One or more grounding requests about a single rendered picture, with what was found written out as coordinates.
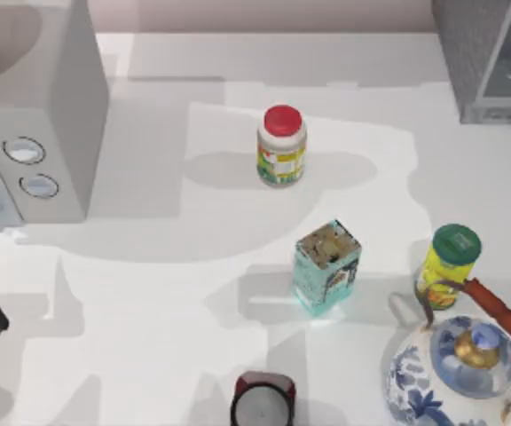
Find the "pale microwave oven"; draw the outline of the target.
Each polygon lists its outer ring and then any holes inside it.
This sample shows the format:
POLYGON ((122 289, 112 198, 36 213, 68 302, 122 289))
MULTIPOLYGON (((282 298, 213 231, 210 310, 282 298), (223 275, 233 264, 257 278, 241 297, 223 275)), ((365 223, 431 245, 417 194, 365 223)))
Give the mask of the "pale microwave oven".
POLYGON ((0 230, 86 218, 108 103, 88 0, 0 0, 0 230), (44 160, 8 158, 2 143, 18 137, 41 144, 44 160), (20 178, 35 174, 59 193, 24 193, 20 178))

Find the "smaller microwave knob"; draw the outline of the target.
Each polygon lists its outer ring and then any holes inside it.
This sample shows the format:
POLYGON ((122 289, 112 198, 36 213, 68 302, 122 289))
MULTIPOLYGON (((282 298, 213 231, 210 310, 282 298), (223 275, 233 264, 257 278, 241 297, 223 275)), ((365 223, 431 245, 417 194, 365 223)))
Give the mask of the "smaller microwave knob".
POLYGON ((50 199, 59 193, 58 182, 44 174, 21 177, 19 185, 24 193, 39 199, 50 199))

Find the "red-capped white jar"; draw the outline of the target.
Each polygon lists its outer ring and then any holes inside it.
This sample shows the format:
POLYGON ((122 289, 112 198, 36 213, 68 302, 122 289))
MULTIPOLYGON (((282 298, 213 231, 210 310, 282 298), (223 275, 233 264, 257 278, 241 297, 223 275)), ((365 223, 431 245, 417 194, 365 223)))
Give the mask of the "red-capped white jar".
POLYGON ((267 185, 285 187, 303 175, 307 126, 301 112, 290 105, 274 105, 263 114, 256 133, 256 170, 267 185))

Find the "dark red cup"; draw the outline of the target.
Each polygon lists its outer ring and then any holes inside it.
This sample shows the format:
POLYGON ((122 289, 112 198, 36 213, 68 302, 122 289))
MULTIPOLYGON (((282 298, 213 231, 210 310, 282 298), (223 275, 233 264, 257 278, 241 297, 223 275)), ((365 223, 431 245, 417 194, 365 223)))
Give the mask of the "dark red cup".
POLYGON ((295 402, 289 376, 249 370, 235 383, 230 426, 294 426, 295 402))

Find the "larger microwave knob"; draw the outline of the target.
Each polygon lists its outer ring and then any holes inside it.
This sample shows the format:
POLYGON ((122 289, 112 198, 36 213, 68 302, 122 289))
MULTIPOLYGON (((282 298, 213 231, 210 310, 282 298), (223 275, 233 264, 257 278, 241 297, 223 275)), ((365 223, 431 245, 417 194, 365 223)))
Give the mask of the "larger microwave knob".
POLYGON ((46 151, 36 140, 18 137, 2 143, 4 153, 14 162, 26 165, 37 164, 44 160, 46 151))

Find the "green-capped yellow jar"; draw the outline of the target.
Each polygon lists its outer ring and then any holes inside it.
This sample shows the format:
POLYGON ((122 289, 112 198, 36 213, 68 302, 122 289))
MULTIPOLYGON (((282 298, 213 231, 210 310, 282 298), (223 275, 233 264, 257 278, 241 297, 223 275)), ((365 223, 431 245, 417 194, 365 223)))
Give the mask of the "green-capped yellow jar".
POLYGON ((443 311, 455 305, 458 291, 438 284, 441 280, 463 283, 481 255, 478 235, 461 224, 440 226, 434 233, 427 255, 415 283, 418 296, 427 294, 434 310, 443 311))

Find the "grey cabinet with dark inside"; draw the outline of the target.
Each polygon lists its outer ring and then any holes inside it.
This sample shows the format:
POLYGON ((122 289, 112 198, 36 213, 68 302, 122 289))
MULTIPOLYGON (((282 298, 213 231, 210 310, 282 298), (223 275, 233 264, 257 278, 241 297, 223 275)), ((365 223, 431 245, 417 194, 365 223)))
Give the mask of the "grey cabinet with dark inside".
POLYGON ((511 0, 432 0, 460 121, 511 124, 511 0))

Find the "blue and white teapot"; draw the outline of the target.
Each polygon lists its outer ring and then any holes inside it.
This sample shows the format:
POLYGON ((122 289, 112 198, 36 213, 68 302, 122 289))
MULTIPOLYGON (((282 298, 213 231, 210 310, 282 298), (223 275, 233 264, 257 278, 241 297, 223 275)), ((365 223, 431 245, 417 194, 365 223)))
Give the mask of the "blue and white teapot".
POLYGON ((400 344, 383 391, 396 426, 511 426, 511 309, 478 279, 444 285, 468 295, 486 318, 426 319, 400 344))

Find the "teal square glass jar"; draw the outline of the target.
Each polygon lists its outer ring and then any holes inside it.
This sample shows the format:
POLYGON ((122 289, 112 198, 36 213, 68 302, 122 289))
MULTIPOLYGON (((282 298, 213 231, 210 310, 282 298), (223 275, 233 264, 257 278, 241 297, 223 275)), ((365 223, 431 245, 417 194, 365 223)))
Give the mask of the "teal square glass jar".
POLYGON ((337 219, 295 244, 292 289, 311 315, 322 315, 351 294, 361 252, 360 242, 337 219))

